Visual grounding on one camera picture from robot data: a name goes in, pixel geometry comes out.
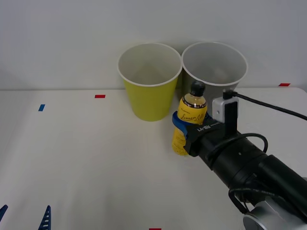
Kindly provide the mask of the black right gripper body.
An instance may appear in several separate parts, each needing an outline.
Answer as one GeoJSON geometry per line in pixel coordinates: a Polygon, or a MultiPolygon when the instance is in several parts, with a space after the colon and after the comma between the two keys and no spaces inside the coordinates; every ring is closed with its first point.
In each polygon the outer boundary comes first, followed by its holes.
{"type": "Polygon", "coordinates": [[[186,144],[184,149],[188,155],[197,157],[201,154],[210,155],[223,142],[237,134],[237,119],[226,120],[224,123],[214,119],[202,125],[190,125],[184,132],[186,144]]]}

